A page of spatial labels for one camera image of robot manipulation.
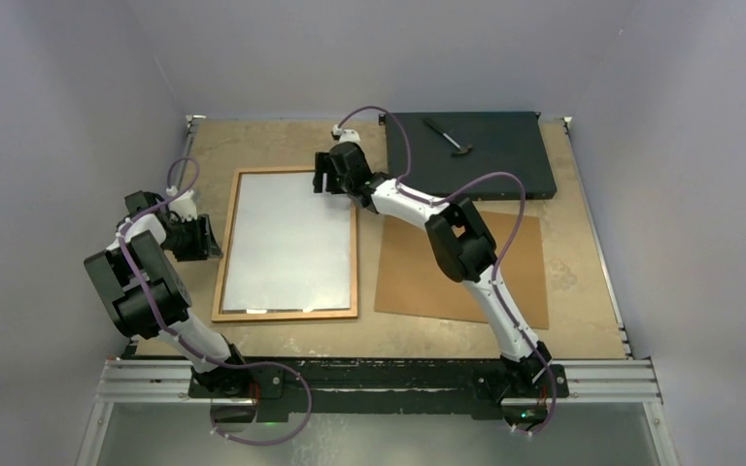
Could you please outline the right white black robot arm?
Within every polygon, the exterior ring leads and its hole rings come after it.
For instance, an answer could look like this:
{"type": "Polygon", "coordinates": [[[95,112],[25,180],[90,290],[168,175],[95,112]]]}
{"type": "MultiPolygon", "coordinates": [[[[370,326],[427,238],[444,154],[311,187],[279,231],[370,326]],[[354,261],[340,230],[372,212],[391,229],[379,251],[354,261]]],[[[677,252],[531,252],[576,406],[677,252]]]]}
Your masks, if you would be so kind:
{"type": "Polygon", "coordinates": [[[546,345],[526,323],[500,273],[505,251],[473,202],[459,194],[439,198],[382,172],[373,172],[361,146],[343,142],[316,153],[313,189],[344,194],[357,206],[424,229],[436,264],[479,304],[498,343],[509,387],[529,395],[544,380],[558,382],[546,345]]]}

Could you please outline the brown cardboard backing board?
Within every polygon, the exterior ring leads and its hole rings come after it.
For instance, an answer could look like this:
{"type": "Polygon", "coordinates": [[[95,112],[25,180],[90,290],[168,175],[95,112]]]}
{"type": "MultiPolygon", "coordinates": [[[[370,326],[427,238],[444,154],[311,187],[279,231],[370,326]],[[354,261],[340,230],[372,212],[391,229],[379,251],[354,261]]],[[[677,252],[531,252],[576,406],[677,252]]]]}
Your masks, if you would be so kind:
{"type": "MultiPolygon", "coordinates": [[[[525,216],[501,262],[501,275],[526,322],[549,327],[539,219],[525,216]]],[[[438,268],[424,229],[388,216],[375,294],[378,313],[485,323],[479,304],[438,268]]]]}

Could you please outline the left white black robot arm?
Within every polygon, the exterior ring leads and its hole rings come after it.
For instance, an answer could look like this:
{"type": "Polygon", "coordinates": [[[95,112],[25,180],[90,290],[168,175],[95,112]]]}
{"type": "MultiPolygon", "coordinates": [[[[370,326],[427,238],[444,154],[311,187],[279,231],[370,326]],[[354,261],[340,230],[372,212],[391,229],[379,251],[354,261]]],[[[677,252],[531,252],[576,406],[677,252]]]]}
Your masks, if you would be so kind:
{"type": "Polygon", "coordinates": [[[192,380],[219,396],[237,397],[253,382],[245,359],[191,310],[174,262],[206,261],[222,252],[208,216],[189,193],[167,203],[154,192],[124,199],[128,216],[114,241],[87,258],[85,270],[116,329],[125,337],[156,339],[192,365],[192,380]]]}

